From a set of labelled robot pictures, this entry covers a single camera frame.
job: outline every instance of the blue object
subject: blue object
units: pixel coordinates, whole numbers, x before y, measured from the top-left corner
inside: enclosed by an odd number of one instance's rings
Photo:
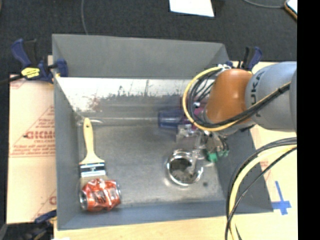
[[[32,57],[34,57],[33,51],[28,47],[29,53],[31,54]],[[67,62],[63,58],[57,59],[56,63],[53,65],[47,65],[43,60],[40,60],[39,63],[32,63],[32,60],[36,60],[35,58],[29,58],[28,54],[25,50],[24,46],[24,40],[22,38],[16,40],[12,45],[11,45],[11,52],[18,61],[21,62],[22,64],[22,71],[23,69],[26,69],[28,67],[27,73],[22,74],[25,79],[27,80],[40,80],[40,81],[45,81],[48,83],[53,84],[53,73],[51,72],[51,69],[53,68],[58,68],[58,71],[60,73],[61,77],[67,77],[68,76],[68,66]]]
[[[243,63],[241,67],[246,69],[247,71],[251,71],[253,67],[259,63],[262,58],[262,51],[259,47],[246,47],[245,48],[245,56],[243,59]]]
[[[278,181],[275,181],[275,186],[276,186],[276,189],[278,190],[280,201],[271,202],[272,208],[279,209],[281,212],[281,215],[287,215],[288,214],[287,209],[291,208],[291,204],[289,201],[284,201],[284,197],[282,196]]]
[[[52,210],[52,211],[49,211],[39,217],[37,217],[35,220],[34,220],[34,223],[35,224],[40,224],[40,223],[43,223],[43,222],[46,222],[47,220],[50,220],[54,217],[57,216],[57,210]]]
[[[186,118],[183,109],[171,109],[160,111],[158,125],[160,128],[177,129],[178,125],[187,125],[190,121]]]
[[[11,52],[13,56],[21,62],[23,69],[32,64],[28,55],[26,54],[23,39],[18,39],[11,45]]]

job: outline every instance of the clamp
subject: clamp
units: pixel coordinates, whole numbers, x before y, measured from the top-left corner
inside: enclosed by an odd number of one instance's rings
[[[36,40],[24,42],[22,38],[16,40],[11,45],[11,52],[22,64],[21,78],[27,80],[40,80],[53,84],[54,75],[51,69],[58,70],[61,77],[68,76],[67,62],[59,58],[52,65],[48,65],[44,60],[37,62],[35,56]]]

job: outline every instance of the white paper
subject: white paper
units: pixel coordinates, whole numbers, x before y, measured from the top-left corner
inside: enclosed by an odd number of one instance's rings
[[[176,13],[214,17],[211,0],[169,0],[170,10]]]

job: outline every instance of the wire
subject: wire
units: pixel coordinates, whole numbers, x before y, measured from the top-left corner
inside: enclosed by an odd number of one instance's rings
[[[229,214],[227,216],[227,223],[226,223],[226,227],[225,227],[225,240],[228,239],[228,229],[230,228],[230,231],[233,230],[233,235],[232,238],[234,237],[234,231],[237,232],[237,236],[239,235],[237,227],[235,224],[231,225],[232,222],[232,218],[235,215],[236,209],[239,206],[240,202],[242,201],[242,199],[244,198],[244,196],[248,193],[248,191],[252,188],[252,186],[267,172],[269,171],[274,165],[276,165],[280,160],[282,160],[283,158],[285,158],[287,155],[289,155],[290,153],[292,153],[293,151],[297,150],[297,146],[291,148],[290,150],[286,151],[285,153],[283,153],[282,155],[280,155],[277,159],[275,159],[267,168],[265,168],[254,180],[253,182],[242,192],[242,194],[238,197],[238,199],[234,202],[234,206],[232,208],[231,211],[229,211]]]
[[[280,88],[278,88],[277,90],[275,90],[274,92],[270,93],[269,95],[267,95],[266,97],[262,98],[261,100],[259,100],[257,103],[255,103],[254,105],[252,105],[251,107],[249,107],[247,110],[245,110],[242,113],[237,114],[234,117],[231,117],[227,120],[221,121],[219,123],[203,123],[203,122],[199,122],[199,120],[197,121],[194,117],[193,114],[193,102],[190,104],[190,97],[193,98],[194,95],[194,91],[197,89],[197,87],[199,87],[203,81],[203,79],[206,77],[206,75],[213,73],[217,73],[219,71],[221,71],[222,69],[226,69],[224,66],[216,66],[216,67],[212,67],[209,68],[207,70],[204,70],[202,72],[200,72],[198,75],[196,75],[187,85],[187,87],[185,88],[185,91],[183,93],[183,97],[182,97],[182,107],[183,107],[183,111],[186,115],[186,117],[189,119],[189,121],[196,126],[197,128],[203,130],[203,131],[209,131],[209,132],[215,132],[215,131],[220,131],[223,129],[226,129],[228,127],[231,127],[235,124],[239,124],[243,121],[245,121],[246,119],[248,119],[249,117],[251,117],[252,115],[254,115],[258,110],[261,110],[263,107],[265,107],[268,103],[270,103],[272,100],[274,100],[275,98],[277,98],[279,95],[283,94],[284,92],[288,91],[290,88],[290,83],[288,82],[286,84],[284,84],[283,86],[281,86]],[[189,93],[189,90],[191,88],[191,86],[195,83],[195,88],[191,89],[191,93]]]
[[[229,183],[229,187],[228,187],[228,197],[227,197],[227,202],[226,202],[226,211],[227,211],[227,215],[229,215],[229,212],[232,210],[232,207],[230,206],[232,204],[231,201],[233,201],[236,196],[235,194],[238,192],[233,192],[234,189],[237,187],[237,183],[241,182],[244,178],[244,176],[250,171],[250,169],[252,168],[251,165],[255,165],[257,159],[261,160],[262,158],[264,158],[266,155],[269,155],[269,153],[265,153],[262,154],[262,156],[259,156],[260,153],[267,151],[269,149],[273,149],[273,148],[277,148],[277,147],[281,147],[281,146],[289,146],[289,145],[296,145],[297,144],[297,137],[290,137],[290,138],[284,138],[284,139],[279,139],[276,141],[273,141],[267,145],[264,145],[262,147],[260,147],[259,149],[257,149],[253,154],[251,154],[248,158],[244,159],[236,168],[236,170],[234,171],[230,183]],[[232,225],[233,227],[231,227],[231,230],[233,232],[233,236],[235,236],[235,226]]]
[[[16,76],[13,76],[13,77],[10,77],[10,78],[1,80],[1,81],[0,81],[0,86],[6,85],[6,84],[8,84],[8,83],[10,83],[10,82],[12,82],[12,81],[19,80],[19,79],[21,79],[21,78],[23,78],[22,75],[16,75]]]
[[[252,2],[249,0],[242,0],[250,5],[257,6],[257,7],[262,7],[262,8],[267,8],[267,9],[282,9],[284,6],[279,6],[279,5],[264,5],[256,2]]]
[[[245,166],[255,159],[260,153],[267,151],[269,149],[281,147],[281,146],[288,146],[288,145],[295,145],[297,143],[297,137],[289,137],[289,138],[283,138],[283,139],[278,139],[276,141],[273,141],[271,143],[268,143],[260,148],[258,148],[254,153],[252,153],[249,157],[246,157],[239,165],[237,168],[234,170],[233,175],[230,179],[229,187],[228,187],[228,200],[230,199],[230,194],[232,192],[232,188],[234,185],[234,182],[238,178],[239,174],[241,171],[245,168]],[[229,202],[226,203],[226,211],[229,211]]]
[[[87,30],[86,21],[85,21],[84,5],[85,5],[85,0],[81,0],[81,21],[82,21],[84,32],[86,35],[88,35],[88,30]]]
[[[249,0],[242,0],[250,5],[257,6],[257,7],[262,7],[262,8],[268,8],[268,9],[282,9],[283,6],[278,6],[278,5],[264,5],[256,2],[252,2]]]
[[[232,190],[230,192],[230,197],[228,199],[228,203],[229,203],[229,210],[227,211],[228,212],[228,217],[229,217],[229,214],[231,213],[232,209],[233,209],[233,206],[234,206],[234,203],[235,203],[235,200],[236,200],[236,196],[237,196],[237,193],[238,193],[238,189],[240,187],[240,184],[241,182],[243,181],[243,179],[245,178],[245,176],[253,169],[253,167],[255,167],[258,163],[260,163],[262,160],[266,159],[267,157],[273,155],[273,153],[264,153],[258,157],[256,157],[255,159],[253,159],[251,162],[249,162],[245,168],[241,171],[241,173],[239,174],[238,178],[235,180],[235,182],[232,184]],[[235,232],[236,232],[236,226],[234,223],[231,223],[231,220],[228,224],[228,228],[230,228],[230,232],[231,232],[231,235],[232,235],[232,238],[233,239],[237,239],[235,238]]]

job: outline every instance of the paintbrush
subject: paintbrush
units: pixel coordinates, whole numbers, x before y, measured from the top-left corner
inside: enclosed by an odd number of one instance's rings
[[[79,163],[80,189],[94,179],[108,180],[105,161],[100,159],[94,150],[94,132],[89,118],[83,121],[83,137],[86,146],[86,156]]]

